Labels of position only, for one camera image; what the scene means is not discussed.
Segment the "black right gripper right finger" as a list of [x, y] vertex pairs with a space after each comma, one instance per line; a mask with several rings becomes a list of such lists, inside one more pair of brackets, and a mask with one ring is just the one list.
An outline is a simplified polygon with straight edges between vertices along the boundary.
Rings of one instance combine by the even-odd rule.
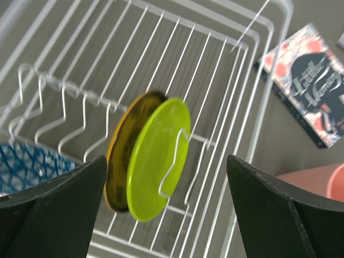
[[227, 178], [247, 257], [343, 257], [343, 202], [319, 196], [236, 155]]

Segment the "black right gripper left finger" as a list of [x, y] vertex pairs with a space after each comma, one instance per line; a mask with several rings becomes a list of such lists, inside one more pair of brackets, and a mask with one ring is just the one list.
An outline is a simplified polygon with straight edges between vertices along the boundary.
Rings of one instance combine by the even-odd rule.
[[1, 197], [1, 257], [86, 257], [107, 170], [101, 155]]

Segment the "pink plastic cup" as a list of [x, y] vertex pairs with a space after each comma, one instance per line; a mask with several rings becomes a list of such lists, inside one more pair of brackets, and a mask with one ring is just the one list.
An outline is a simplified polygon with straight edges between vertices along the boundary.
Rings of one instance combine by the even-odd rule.
[[294, 171], [277, 178], [316, 195], [343, 202], [343, 163]]

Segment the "white wire dish rack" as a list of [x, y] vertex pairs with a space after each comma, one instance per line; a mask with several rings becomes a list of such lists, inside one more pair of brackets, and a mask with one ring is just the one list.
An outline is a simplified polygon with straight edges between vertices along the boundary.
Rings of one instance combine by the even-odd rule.
[[228, 257], [226, 157], [253, 157], [267, 95], [254, 65], [291, 14], [291, 1], [1, 1], [1, 144], [80, 164], [106, 154], [143, 92], [178, 97], [191, 129], [174, 194], [147, 223], [101, 201], [87, 256]]

